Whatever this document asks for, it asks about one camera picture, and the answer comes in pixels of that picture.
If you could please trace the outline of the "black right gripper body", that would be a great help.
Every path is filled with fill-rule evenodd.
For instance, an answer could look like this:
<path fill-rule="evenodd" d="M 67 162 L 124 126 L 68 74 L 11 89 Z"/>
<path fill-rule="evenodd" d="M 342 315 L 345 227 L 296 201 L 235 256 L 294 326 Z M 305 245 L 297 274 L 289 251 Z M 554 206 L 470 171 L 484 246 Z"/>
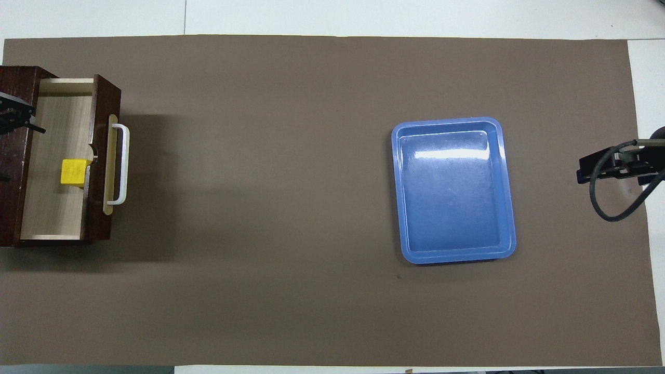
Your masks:
<path fill-rule="evenodd" d="M 638 141 L 618 152 L 619 178 L 636 178 L 638 185 L 647 185 L 663 171 L 664 142 Z"/>

